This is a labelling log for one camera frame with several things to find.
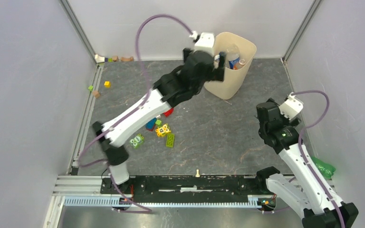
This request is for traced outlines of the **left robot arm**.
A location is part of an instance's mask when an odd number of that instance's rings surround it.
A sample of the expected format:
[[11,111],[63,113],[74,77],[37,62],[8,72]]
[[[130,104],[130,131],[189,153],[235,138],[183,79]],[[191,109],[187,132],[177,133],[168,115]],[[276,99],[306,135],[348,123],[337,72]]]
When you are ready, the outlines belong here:
[[130,189],[126,141],[156,116],[197,95],[206,82],[224,81],[226,53],[219,53],[219,61],[215,65],[215,58],[205,51],[186,48],[183,52],[184,63],[155,81],[141,100],[116,118],[92,125],[107,158],[112,187],[118,193],[126,193]]

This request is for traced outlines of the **crushed Pepsi bottle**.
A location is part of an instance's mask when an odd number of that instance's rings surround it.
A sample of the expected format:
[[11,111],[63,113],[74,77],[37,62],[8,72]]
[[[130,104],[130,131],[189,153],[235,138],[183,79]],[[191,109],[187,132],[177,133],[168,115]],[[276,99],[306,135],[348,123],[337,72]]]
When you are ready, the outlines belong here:
[[234,66],[240,60],[240,49],[237,45],[231,44],[226,49],[226,64],[230,69],[233,69]]

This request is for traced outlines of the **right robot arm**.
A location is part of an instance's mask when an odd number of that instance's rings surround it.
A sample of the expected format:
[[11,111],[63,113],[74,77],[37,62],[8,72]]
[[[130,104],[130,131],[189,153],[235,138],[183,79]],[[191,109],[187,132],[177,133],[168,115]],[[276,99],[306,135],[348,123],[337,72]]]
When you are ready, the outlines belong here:
[[296,98],[287,98],[282,105],[269,99],[256,106],[259,136],[286,163],[300,185],[295,187],[271,166],[256,173],[256,189],[281,197],[305,228],[350,228],[359,211],[354,203],[343,201],[313,163],[295,129],[302,109],[303,103]]

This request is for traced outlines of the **green plastic bottle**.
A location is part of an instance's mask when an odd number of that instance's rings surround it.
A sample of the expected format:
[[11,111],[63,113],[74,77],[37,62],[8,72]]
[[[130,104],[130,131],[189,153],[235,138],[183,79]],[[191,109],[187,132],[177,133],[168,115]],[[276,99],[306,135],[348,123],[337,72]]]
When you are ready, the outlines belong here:
[[326,163],[314,156],[311,157],[311,160],[326,180],[332,179],[332,176],[336,171],[336,168],[333,165]]

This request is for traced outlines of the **clear bottle purple label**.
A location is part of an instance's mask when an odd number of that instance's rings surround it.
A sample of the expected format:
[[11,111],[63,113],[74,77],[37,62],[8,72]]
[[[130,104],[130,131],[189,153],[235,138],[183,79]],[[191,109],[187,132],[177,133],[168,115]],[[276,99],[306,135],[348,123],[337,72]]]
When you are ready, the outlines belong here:
[[214,67],[218,68],[219,67],[219,62],[220,62],[220,55],[217,54],[214,56]]

